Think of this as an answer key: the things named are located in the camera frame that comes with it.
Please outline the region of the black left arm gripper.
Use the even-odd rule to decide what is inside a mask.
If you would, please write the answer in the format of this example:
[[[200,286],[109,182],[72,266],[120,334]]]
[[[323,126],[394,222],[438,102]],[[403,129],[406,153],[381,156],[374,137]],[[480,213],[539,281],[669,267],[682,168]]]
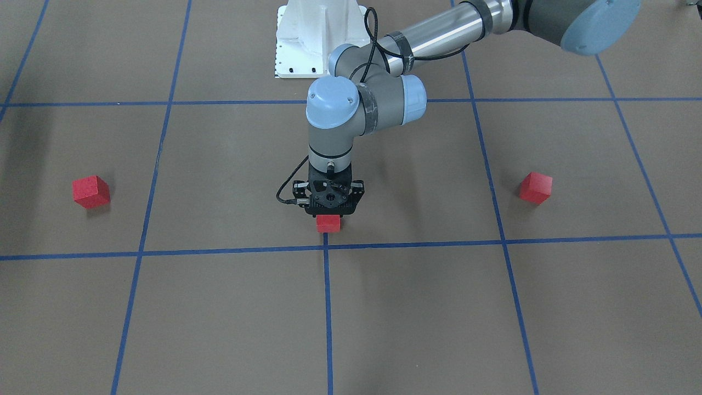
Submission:
[[[308,166],[308,180],[294,180],[293,197],[306,213],[351,215],[365,193],[363,180],[353,179],[353,165],[329,175]]]

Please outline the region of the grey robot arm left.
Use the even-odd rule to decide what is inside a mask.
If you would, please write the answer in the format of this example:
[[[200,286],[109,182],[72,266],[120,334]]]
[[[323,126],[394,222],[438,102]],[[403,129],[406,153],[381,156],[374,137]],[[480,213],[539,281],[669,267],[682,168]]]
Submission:
[[[640,1],[463,1],[406,29],[378,35],[364,24],[369,44],[333,50],[330,74],[311,83],[305,114],[309,125],[308,179],[293,184],[283,204],[313,217],[351,215],[365,188],[354,180],[357,137],[423,117],[428,97],[412,75],[419,65],[459,55],[492,33],[531,33],[582,56],[611,47],[638,16]]]

